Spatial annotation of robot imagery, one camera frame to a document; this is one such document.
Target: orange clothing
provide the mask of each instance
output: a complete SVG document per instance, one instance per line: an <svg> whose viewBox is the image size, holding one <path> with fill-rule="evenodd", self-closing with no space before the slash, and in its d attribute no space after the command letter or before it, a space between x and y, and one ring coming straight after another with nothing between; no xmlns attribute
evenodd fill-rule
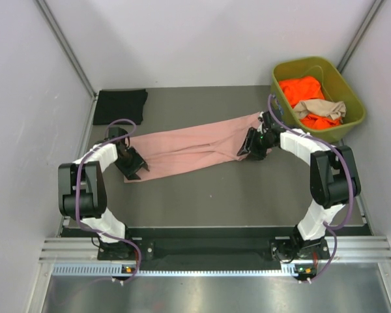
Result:
<svg viewBox="0 0 391 313"><path fill-rule="evenodd" d="M312 76L282 80L279 85L292 108L301 100L325 99L319 81Z"/></svg>
<svg viewBox="0 0 391 313"><path fill-rule="evenodd" d="M308 114L305 118L300 120L308 128L312 129L326 129L341 125L341 117L338 119L331 119L315 114Z"/></svg>

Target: folded black cloth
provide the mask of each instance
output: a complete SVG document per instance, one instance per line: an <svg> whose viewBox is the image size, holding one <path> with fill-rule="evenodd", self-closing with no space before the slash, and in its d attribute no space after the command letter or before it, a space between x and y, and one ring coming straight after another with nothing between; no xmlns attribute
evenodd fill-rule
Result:
<svg viewBox="0 0 391 313"><path fill-rule="evenodd" d="M107 125L116 119L130 119L136 125L143 121L143 105L148 98L145 89L131 91L101 90L98 93L93 125Z"/></svg>

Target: plastic bin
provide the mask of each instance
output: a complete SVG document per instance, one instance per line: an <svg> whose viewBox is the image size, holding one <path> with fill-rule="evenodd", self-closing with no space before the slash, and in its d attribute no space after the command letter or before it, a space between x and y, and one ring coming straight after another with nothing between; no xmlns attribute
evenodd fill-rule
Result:
<svg viewBox="0 0 391 313"><path fill-rule="evenodd" d="M333 102L344 101L346 116L343 118L342 125L316 130L304 126L297 119L278 82L304 76L313 76L320 82L326 100ZM339 71L330 61L322 57L306 57L277 65L272 71L271 93L276 95L279 105L277 105L275 100L273 105L275 108L278 106L286 125L296 125L304 132L309 132L311 135L330 143L340 141L353 127L360 124L366 116L364 106Z"/></svg>

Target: white wall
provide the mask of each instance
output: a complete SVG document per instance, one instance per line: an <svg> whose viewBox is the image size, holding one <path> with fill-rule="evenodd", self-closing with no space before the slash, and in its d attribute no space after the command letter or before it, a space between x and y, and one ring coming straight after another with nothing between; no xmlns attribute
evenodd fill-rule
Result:
<svg viewBox="0 0 391 313"><path fill-rule="evenodd" d="M385 1L344 76L368 109L347 137L373 227L391 244L391 0Z"/></svg>
<svg viewBox="0 0 391 313"><path fill-rule="evenodd" d="M270 83L276 63L338 63L372 0L47 0L93 87Z"/></svg>
<svg viewBox="0 0 391 313"><path fill-rule="evenodd" d="M91 105L33 1L0 1L0 313L21 312L55 233L57 167Z"/></svg>

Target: pink cloth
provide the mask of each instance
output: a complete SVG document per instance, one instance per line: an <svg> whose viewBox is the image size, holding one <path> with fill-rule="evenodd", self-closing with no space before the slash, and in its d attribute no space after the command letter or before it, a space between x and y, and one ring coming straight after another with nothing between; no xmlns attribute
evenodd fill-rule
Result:
<svg viewBox="0 0 391 313"><path fill-rule="evenodd" d="M218 123L133 137L132 146L146 160L150 170L138 171L140 181L242 160L246 155L239 157L236 154L248 129L259 126L258 115L255 113Z"/></svg>

